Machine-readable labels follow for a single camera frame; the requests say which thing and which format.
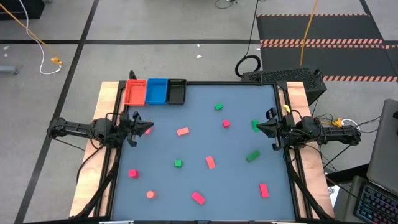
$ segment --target green cube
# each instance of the green cube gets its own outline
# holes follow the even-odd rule
[[[182,166],[182,160],[181,159],[176,159],[174,161],[174,166],[177,168],[180,168]]]
[[[250,153],[250,155],[246,156],[246,160],[248,162],[251,162],[253,160],[255,160],[257,157],[260,156],[260,151],[258,150],[254,150],[254,152]]]
[[[254,132],[259,132],[260,131],[260,129],[257,128],[257,124],[259,124],[259,123],[260,123],[259,120],[251,120],[251,125],[253,126]]]
[[[222,103],[217,103],[216,104],[216,110],[220,110],[223,108],[223,104]]]

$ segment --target wire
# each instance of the wire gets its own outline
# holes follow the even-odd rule
[[[249,44],[248,44],[248,50],[246,51],[246,54],[244,56],[248,56],[249,49],[250,49],[250,43],[251,43],[251,37],[253,35],[253,28],[254,28],[254,21],[256,21],[256,12],[257,12],[257,7],[259,5],[259,0],[256,1],[256,8],[254,9],[254,16],[253,16],[253,22],[251,24],[251,31],[250,31],[250,38],[249,38]]]
[[[29,16],[28,16],[28,14],[27,14],[25,5],[22,3],[21,0],[19,0],[19,2],[20,2],[21,6],[22,6],[22,8],[23,8],[23,10],[24,10],[24,12],[25,12],[25,16],[26,16],[26,26],[25,26],[19,19],[17,19],[10,11],[8,11],[2,4],[0,4],[0,7],[2,7],[2,8],[5,10],[5,12],[8,13],[15,21],[17,21],[19,25],[21,25],[22,27],[24,27],[24,28],[26,29],[27,35],[28,35],[32,40],[36,41],[37,44],[39,45],[39,47],[40,47],[40,49],[41,49],[41,51],[42,51],[42,63],[40,64],[40,73],[43,74],[43,75],[51,75],[51,74],[54,74],[54,73],[59,72],[59,71],[61,70],[61,68],[62,68],[62,65],[58,65],[58,69],[57,69],[56,71],[54,71],[54,72],[44,73],[44,72],[42,71],[42,67],[43,67],[45,55],[44,55],[44,51],[43,51],[43,48],[42,48],[41,44],[45,45],[46,47],[48,47],[48,48],[49,48],[51,51],[53,51],[53,52],[54,52],[54,50],[53,50],[53,48],[52,48],[51,46],[49,46],[49,45],[47,45],[45,42],[41,41],[41,40],[29,29]]]
[[[317,104],[318,104],[318,101],[319,101],[319,97],[317,98],[317,101],[315,102],[315,106],[314,106],[313,109],[312,109],[312,116],[314,115],[315,109],[317,108]]]
[[[227,9],[227,8],[231,7],[231,6],[234,4],[234,1],[230,1],[230,2],[229,2],[229,3],[230,3],[229,6],[226,6],[226,7],[219,7],[218,4],[217,4],[219,1],[220,1],[220,0],[217,0],[216,2],[214,2],[214,5],[215,5],[218,9]]]
[[[291,112],[296,112],[300,116],[300,119],[303,119],[303,116],[301,116],[300,112],[298,110],[291,110]]]
[[[58,69],[55,70],[55,71],[53,71],[53,72],[43,72],[43,71],[42,71],[42,67],[43,67],[45,55],[44,55],[44,51],[43,51],[43,48],[42,48],[42,46],[41,46],[40,43],[44,43],[44,42],[38,41],[38,40],[40,40],[40,39],[37,38],[36,35],[34,35],[35,38],[33,38],[33,37],[30,35],[30,32],[32,32],[32,31],[29,30],[29,16],[28,16],[28,14],[27,14],[27,11],[26,11],[26,8],[25,8],[24,3],[22,3],[22,0],[19,0],[19,2],[20,2],[20,4],[21,4],[22,8],[24,9],[24,12],[25,12],[25,15],[26,15],[26,34],[27,34],[32,40],[36,41],[36,43],[37,43],[37,44],[39,45],[39,47],[40,47],[40,50],[42,51],[42,63],[40,64],[40,68],[39,68],[40,73],[43,74],[43,75],[52,75],[52,74],[54,74],[54,73],[59,72],[59,71],[61,70],[61,68],[62,68],[62,65],[58,65]]]
[[[85,159],[83,161],[83,163],[81,163],[79,169],[77,170],[77,175],[76,175],[76,183],[79,181],[79,175],[80,175],[80,171],[81,169],[86,165],[86,163],[92,159],[101,149],[97,149],[95,152],[93,152],[89,157],[87,157],[87,159]]]
[[[351,196],[353,196],[356,200],[359,200],[357,196],[353,195],[349,190],[345,189],[342,187],[340,184],[337,184],[336,182],[332,181],[327,175],[325,175],[326,179],[329,180],[332,184],[335,186],[338,186],[339,188],[343,189],[345,192],[349,193]]]
[[[82,150],[83,152],[85,152],[84,149],[82,149],[82,148],[80,148],[80,147],[78,147],[78,146],[72,145],[72,144],[70,144],[70,143],[67,143],[67,142],[62,141],[62,140],[59,140],[59,139],[54,139],[54,140],[56,140],[56,141],[58,141],[58,142],[62,142],[62,143],[64,143],[64,144],[67,144],[68,146],[75,147],[75,148],[80,149],[80,150]]]
[[[317,10],[317,7],[318,7],[318,0],[315,0],[315,5],[313,6],[313,9],[312,9],[312,12],[311,12],[311,16],[310,16],[310,20],[308,22],[307,29],[305,30],[305,33],[304,33],[303,45],[301,46],[300,66],[303,65],[303,56],[304,56],[305,42],[307,41],[307,34],[308,34],[308,31],[310,30],[312,18],[313,18],[313,15],[314,15],[315,11]]]
[[[373,131],[360,131],[360,132],[361,132],[361,133],[369,134],[369,133],[373,133],[373,132],[376,132],[376,131],[378,131],[378,129],[373,130]]]
[[[305,131],[301,130],[301,129],[297,129],[297,128],[292,128],[292,131],[296,131],[296,132],[300,132],[308,137],[312,137],[309,133],[306,133]]]
[[[256,1],[256,8],[254,9],[253,22],[251,24],[251,31],[250,31],[248,49],[247,49],[246,53],[244,54],[243,58],[240,61],[238,61],[238,63],[235,65],[235,74],[239,78],[243,78],[243,75],[241,75],[239,73],[239,69],[238,68],[242,64],[242,62],[244,62],[246,59],[253,58],[253,59],[255,59],[257,61],[257,67],[256,67],[256,69],[254,69],[254,72],[260,70],[260,67],[261,67],[261,61],[260,61],[260,58],[257,55],[248,55],[249,49],[250,49],[251,37],[253,35],[254,21],[256,21],[256,12],[257,12],[258,5],[259,5],[259,0]]]
[[[341,124],[342,124],[342,125],[344,125],[344,121],[349,121],[349,122],[351,122],[351,123],[354,123],[356,129],[358,129],[358,131],[361,130],[361,128],[358,126],[358,124],[357,124],[355,121],[353,121],[352,119],[342,119],[342,120],[341,120]]]
[[[374,118],[374,119],[369,120],[369,121],[362,122],[362,123],[359,124],[358,126],[364,125],[364,124],[369,124],[369,123],[372,123],[372,122],[379,122],[379,121],[377,120],[377,119],[379,119],[379,118],[381,118],[381,116],[378,116],[377,118]]]
[[[46,47],[50,48],[51,50],[53,50],[53,48],[49,45],[47,45],[45,42],[41,41],[27,26],[25,26],[19,19],[17,19],[12,12],[8,11],[8,9],[6,9],[5,6],[3,6],[2,4],[0,4],[0,7],[2,7],[6,13],[8,13],[19,25],[21,25],[22,27],[24,27],[25,29],[27,29],[37,40],[39,40],[40,43],[42,43],[43,45],[45,45]]]
[[[339,152],[339,154],[337,154],[334,158],[332,158],[323,168],[325,168],[327,165],[329,165],[329,163],[331,163],[332,161],[334,161],[338,156],[341,155],[341,153],[343,153],[345,150],[347,150],[349,147],[351,147],[351,145],[347,146],[345,149],[343,149],[341,152]]]

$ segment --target red cube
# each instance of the red cube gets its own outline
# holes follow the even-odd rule
[[[224,128],[229,128],[229,126],[230,126],[229,121],[228,120],[224,120],[223,121],[223,126],[224,126]]]
[[[138,170],[129,170],[129,177],[131,177],[131,178],[138,178],[138,177],[139,177],[139,172],[138,172]]]

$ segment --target yellow cable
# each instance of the yellow cable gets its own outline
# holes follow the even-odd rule
[[[0,7],[2,7],[6,13],[8,13],[13,19],[15,19],[15,21],[17,21],[19,23],[19,25],[23,26],[25,29],[28,30],[28,32],[30,34],[32,34],[32,36],[39,41],[40,43],[42,43],[44,46],[48,47],[53,53],[54,53],[54,49],[47,45],[45,42],[43,42],[42,40],[40,40],[29,28],[27,28],[19,19],[17,19],[10,11],[8,11],[2,4],[0,4]]]
[[[311,13],[311,16],[310,16],[310,20],[309,20],[308,25],[307,25],[307,29],[305,30],[305,34],[304,34],[304,38],[303,38],[303,45],[301,46],[300,66],[303,65],[303,56],[304,56],[305,42],[307,41],[307,34],[308,34],[308,31],[310,30],[312,17],[314,15],[315,11],[317,10],[317,7],[318,7],[318,0],[315,0],[315,5],[313,6],[312,13]]]

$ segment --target floor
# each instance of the floor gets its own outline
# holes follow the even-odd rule
[[[385,40],[398,40],[395,0],[366,0]],[[0,63],[17,65],[20,74],[0,76],[0,217],[14,223],[21,206],[45,131],[54,115],[67,74],[75,71],[60,115],[89,123],[93,117],[100,83],[123,80],[133,69],[139,78],[174,77],[189,80],[239,80],[234,66],[244,55],[249,38],[255,0],[239,0],[228,9],[217,9],[214,0],[99,0],[87,40],[133,41],[130,45],[84,45],[78,63],[72,64],[94,0],[53,0],[42,18],[30,28],[45,40],[75,40],[53,45],[65,66],[54,75],[39,73],[41,54],[35,44],[0,44]],[[310,13],[314,0],[266,0],[258,14]],[[320,0],[319,13],[364,13],[359,0]],[[0,40],[26,40],[14,21],[0,21]],[[253,39],[258,40],[256,25]],[[182,43],[182,40],[193,40]],[[250,54],[258,54],[252,45]],[[55,70],[49,62],[45,71]],[[255,65],[247,61],[241,71]],[[326,82],[328,91],[319,99],[315,115],[367,121],[380,115],[384,99],[398,100],[395,82]],[[364,127],[366,130],[375,125]],[[364,134],[359,146],[333,161],[339,170],[369,162],[375,133]],[[66,138],[84,147],[84,139]],[[331,159],[342,150],[338,143],[322,147]],[[67,218],[75,191],[75,177],[83,152],[52,142],[38,178],[30,205],[19,220],[36,222]]]

